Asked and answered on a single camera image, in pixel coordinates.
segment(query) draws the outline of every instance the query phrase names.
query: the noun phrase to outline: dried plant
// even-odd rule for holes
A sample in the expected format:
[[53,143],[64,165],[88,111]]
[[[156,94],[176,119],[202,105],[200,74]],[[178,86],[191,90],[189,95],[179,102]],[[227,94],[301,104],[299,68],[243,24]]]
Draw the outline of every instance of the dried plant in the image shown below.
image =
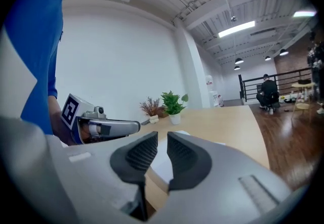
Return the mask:
[[156,114],[159,103],[160,98],[153,100],[151,97],[148,97],[145,102],[140,103],[140,108],[146,116],[153,116]]

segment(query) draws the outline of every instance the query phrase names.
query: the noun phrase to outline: water cooler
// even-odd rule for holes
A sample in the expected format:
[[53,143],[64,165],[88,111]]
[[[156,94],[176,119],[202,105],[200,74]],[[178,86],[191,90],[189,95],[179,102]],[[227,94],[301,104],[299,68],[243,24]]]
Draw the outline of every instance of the water cooler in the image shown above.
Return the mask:
[[216,90],[214,90],[214,84],[213,84],[212,76],[210,76],[210,75],[206,76],[206,84],[207,84],[209,102],[210,102],[211,107],[219,106],[218,93],[217,93]]

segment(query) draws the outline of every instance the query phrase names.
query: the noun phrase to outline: blue shirt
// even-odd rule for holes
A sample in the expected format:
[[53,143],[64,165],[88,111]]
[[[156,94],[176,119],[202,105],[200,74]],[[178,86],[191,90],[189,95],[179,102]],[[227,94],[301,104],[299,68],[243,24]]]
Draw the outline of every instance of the blue shirt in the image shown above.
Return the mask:
[[45,134],[53,134],[48,96],[57,97],[56,52],[62,27],[62,0],[16,0],[5,19],[12,45],[37,79],[21,118]]

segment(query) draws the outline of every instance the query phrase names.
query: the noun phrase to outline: chair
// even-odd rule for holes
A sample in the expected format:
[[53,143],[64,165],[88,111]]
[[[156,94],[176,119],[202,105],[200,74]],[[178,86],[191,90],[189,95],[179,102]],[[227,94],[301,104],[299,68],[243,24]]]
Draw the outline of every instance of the chair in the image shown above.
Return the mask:
[[279,103],[279,93],[272,92],[268,98],[268,104],[266,105],[266,111],[268,112],[270,108],[273,109],[273,112],[280,107]]

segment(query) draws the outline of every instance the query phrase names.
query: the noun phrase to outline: wooden table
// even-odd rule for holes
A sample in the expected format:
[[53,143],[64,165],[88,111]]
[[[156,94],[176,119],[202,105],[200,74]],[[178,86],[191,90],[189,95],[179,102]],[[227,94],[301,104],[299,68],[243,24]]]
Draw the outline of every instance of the wooden table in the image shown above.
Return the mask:
[[[141,127],[140,134],[158,131],[159,142],[166,139],[168,131],[184,130],[190,135],[212,142],[225,143],[236,148],[269,169],[269,160],[263,137],[249,106],[185,109],[181,123],[172,125],[169,117],[156,124]],[[146,173],[146,199],[155,208],[163,207],[167,200],[167,188],[155,172]]]
[[294,113],[295,113],[295,109],[299,109],[299,110],[303,110],[303,114],[304,114],[304,110],[308,110],[308,115],[309,115],[309,122],[311,121],[311,113],[310,113],[310,98],[308,97],[308,104],[304,103],[304,102],[301,102],[301,103],[298,103],[298,98],[299,98],[299,93],[302,93],[303,92],[303,89],[304,89],[304,98],[306,97],[305,95],[305,90],[307,88],[310,88],[310,87],[313,87],[315,85],[315,83],[309,83],[309,84],[298,84],[298,83],[293,83],[292,84],[292,87],[296,87],[299,89],[298,91],[298,94],[297,94],[297,98],[296,98],[296,102],[295,102],[295,105],[294,105],[294,110],[293,110],[293,114],[292,114],[292,119],[293,119],[293,116],[294,116]]

